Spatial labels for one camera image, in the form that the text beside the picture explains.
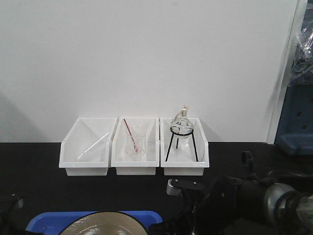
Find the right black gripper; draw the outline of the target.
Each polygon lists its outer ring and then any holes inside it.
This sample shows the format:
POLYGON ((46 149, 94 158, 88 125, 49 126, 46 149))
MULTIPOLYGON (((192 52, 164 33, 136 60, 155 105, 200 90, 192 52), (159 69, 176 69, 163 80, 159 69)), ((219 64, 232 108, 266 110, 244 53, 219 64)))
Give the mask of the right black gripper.
POLYGON ((179 180, 182 209, 171 219, 149 226, 150 235, 214 235, 208 222, 201 221, 200 206, 205 195, 205 185, 196 181, 179 180))

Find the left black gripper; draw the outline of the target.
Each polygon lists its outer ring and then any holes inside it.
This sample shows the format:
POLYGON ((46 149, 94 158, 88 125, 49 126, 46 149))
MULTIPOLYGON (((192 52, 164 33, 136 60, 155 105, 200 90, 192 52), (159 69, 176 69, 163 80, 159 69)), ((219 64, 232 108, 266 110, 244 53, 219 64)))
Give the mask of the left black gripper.
POLYGON ((16 226, 12 219, 14 211, 23 207, 24 196, 8 194, 0 196, 0 234, 24 235, 25 231, 16 226))

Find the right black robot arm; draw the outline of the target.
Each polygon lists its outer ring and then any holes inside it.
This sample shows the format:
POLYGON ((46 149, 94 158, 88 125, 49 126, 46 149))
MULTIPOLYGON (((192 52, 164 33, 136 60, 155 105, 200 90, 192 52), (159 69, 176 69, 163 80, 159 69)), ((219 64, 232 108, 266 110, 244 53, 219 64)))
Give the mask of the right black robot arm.
POLYGON ((263 179, 253 170, 253 157, 242 152, 243 178, 216 177, 210 190, 195 181, 170 179, 167 194, 180 196, 183 209, 170 220, 148 228, 150 235, 221 235, 243 218, 268 225, 280 235, 313 233, 313 195, 280 183, 272 174, 263 179))

